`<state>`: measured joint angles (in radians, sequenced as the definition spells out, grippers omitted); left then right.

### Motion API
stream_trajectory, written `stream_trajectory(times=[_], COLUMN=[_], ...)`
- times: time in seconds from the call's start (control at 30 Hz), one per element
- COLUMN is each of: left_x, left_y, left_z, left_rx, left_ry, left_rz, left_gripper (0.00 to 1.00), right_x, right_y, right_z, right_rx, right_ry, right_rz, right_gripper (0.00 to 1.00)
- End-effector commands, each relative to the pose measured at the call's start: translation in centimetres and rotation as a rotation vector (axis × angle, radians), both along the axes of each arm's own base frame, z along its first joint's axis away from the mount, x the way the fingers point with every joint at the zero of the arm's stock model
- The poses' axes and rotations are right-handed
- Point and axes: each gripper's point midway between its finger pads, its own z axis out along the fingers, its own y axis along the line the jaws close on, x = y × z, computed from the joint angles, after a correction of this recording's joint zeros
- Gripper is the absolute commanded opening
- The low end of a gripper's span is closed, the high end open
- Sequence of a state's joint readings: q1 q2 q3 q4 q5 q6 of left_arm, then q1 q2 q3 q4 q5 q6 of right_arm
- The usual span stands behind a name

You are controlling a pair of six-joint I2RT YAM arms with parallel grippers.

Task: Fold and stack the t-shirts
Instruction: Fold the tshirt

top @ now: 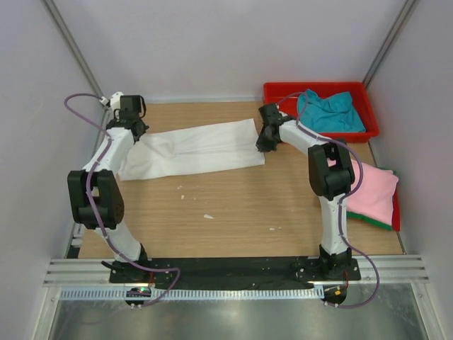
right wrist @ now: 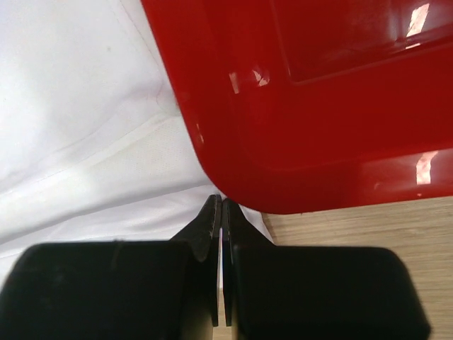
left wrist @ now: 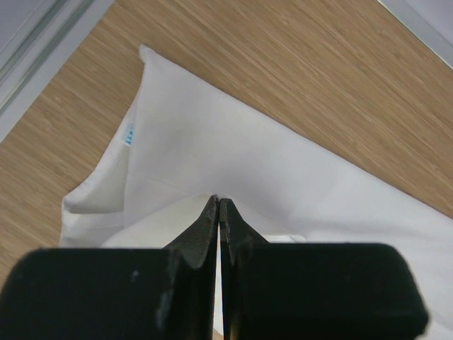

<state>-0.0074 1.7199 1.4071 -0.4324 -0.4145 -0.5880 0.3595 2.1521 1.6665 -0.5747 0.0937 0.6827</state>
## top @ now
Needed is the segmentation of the white t shirt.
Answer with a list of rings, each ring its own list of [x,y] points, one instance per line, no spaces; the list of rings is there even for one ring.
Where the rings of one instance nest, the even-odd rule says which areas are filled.
[[[120,166],[122,181],[205,174],[264,165],[253,119],[146,134]]]

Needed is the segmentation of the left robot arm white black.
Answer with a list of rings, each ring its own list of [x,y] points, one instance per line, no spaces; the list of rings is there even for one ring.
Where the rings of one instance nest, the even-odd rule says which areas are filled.
[[[150,274],[144,247],[133,236],[125,223],[125,203],[116,181],[121,163],[132,147],[149,129],[143,121],[147,113],[140,95],[114,93],[110,98],[87,93],[97,99],[112,115],[103,127],[77,112],[69,105],[75,93],[65,98],[65,108],[94,126],[103,135],[103,141],[93,157],[81,170],[70,171],[67,177],[71,212],[74,221],[93,230],[114,253],[114,271],[125,268],[125,274],[135,283],[143,283]]]

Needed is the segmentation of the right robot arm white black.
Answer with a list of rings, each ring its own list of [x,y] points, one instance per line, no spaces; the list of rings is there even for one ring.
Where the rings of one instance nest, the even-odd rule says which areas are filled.
[[[319,272],[335,280],[352,263],[348,244],[346,203],[355,181],[350,153],[345,145],[305,127],[281,113],[274,103],[258,109],[263,121],[256,147],[271,152],[279,143],[292,145],[308,158],[309,184],[319,198],[323,234],[319,246]]]

